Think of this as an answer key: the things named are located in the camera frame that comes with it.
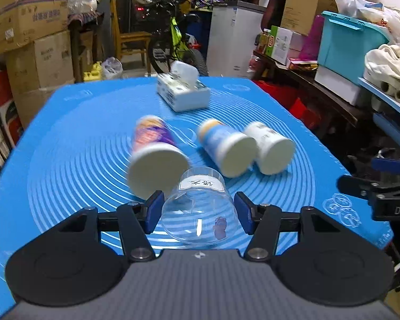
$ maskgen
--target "clear plastic cup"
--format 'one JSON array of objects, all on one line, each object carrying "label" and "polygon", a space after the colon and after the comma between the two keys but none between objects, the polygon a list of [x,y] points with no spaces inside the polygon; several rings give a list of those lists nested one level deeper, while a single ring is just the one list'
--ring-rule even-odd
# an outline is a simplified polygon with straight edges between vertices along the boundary
[{"label": "clear plastic cup", "polygon": [[231,237],[239,221],[221,174],[209,167],[186,171],[163,205],[161,224],[188,245],[213,245]]}]

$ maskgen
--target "wooden shelf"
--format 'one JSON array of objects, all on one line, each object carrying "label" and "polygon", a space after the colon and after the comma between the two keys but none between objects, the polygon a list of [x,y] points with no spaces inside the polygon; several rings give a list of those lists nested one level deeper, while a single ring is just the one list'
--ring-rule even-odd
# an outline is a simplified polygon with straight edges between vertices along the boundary
[{"label": "wooden shelf", "polygon": [[360,121],[371,120],[371,113],[367,110],[361,110],[344,101],[338,95],[317,83],[309,73],[295,72],[277,67],[275,61],[256,51],[254,55],[259,57],[263,62],[276,71],[285,74],[289,78],[296,81],[301,87],[308,90],[308,93],[317,97],[320,101],[337,111],[344,119],[353,126],[357,126]]}]

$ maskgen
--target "yellow-green bicycle frame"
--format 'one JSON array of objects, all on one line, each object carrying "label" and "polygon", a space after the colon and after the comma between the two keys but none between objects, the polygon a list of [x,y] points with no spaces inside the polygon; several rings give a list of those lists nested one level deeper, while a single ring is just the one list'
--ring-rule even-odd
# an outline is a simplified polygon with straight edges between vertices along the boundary
[{"label": "yellow-green bicycle frame", "polygon": [[174,49],[174,56],[178,60],[182,60],[182,55],[188,50],[187,45],[182,42],[182,34],[176,23],[176,18],[171,19],[171,33],[172,33],[172,45]]}]

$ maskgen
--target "teal plastic storage box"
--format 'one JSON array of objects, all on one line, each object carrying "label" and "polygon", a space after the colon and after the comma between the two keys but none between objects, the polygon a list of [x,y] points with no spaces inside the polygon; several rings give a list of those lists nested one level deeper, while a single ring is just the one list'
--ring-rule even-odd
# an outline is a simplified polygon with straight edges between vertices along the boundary
[{"label": "teal plastic storage box", "polygon": [[333,12],[323,12],[325,26],[318,63],[358,84],[363,77],[364,57],[389,42],[379,26]]}]

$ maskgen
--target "bicycle wheel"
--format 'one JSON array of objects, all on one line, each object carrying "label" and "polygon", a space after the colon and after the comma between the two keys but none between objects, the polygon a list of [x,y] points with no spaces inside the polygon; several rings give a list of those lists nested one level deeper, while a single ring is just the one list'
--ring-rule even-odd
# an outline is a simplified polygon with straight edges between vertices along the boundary
[{"label": "bicycle wheel", "polygon": [[148,45],[148,57],[157,73],[171,70],[171,43],[165,37],[152,37]]},{"label": "bicycle wheel", "polygon": [[203,55],[197,49],[189,49],[182,56],[182,61],[188,65],[194,66],[199,71],[200,76],[208,77],[206,62]]}]

